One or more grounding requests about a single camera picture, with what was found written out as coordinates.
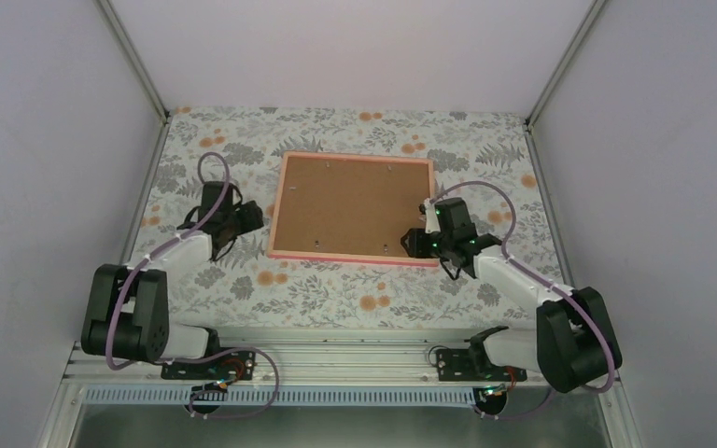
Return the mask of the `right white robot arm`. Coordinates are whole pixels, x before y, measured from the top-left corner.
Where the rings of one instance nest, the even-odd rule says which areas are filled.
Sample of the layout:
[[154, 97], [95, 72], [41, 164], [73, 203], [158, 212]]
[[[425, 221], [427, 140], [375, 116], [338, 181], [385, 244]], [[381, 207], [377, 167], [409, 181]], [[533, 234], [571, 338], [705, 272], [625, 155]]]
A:
[[535, 320], [531, 329], [497, 326], [469, 340], [471, 373], [490, 380], [503, 368], [540, 373], [557, 392], [608, 391], [622, 354], [601, 294], [545, 277], [517, 259], [508, 239], [481, 234], [460, 198], [425, 200], [424, 225], [401, 237], [406, 254], [436, 259], [457, 280], [461, 275], [494, 287]]

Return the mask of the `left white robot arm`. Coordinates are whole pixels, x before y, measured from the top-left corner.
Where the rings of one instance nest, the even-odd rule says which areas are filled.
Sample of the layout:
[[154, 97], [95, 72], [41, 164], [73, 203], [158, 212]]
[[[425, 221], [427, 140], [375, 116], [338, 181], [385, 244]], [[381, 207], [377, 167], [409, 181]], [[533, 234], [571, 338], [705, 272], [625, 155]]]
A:
[[201, 378], [222, 365], [217, 332], [173, 322], [173, 287], [206, 262], [225, 255], [243, 234], [264, 224], [254, 201], [234, 184], [208, 181], [169, 241], [122, 265], [104, 264], [94, 273], [80, 336], [82, 350], [108, 357], [114, 369], [126, 362], [185, 359]]

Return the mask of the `pink picture frame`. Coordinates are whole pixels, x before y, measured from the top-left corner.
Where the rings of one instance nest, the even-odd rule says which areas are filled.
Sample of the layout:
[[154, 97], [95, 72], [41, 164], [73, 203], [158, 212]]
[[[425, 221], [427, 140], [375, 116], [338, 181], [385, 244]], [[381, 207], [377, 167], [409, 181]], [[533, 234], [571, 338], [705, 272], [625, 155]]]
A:
[[433, 196], [430, 159], [289, 151], [266, 247], [272, 259], [436, 267], [409, 257], [401, 237], [420, 228]]

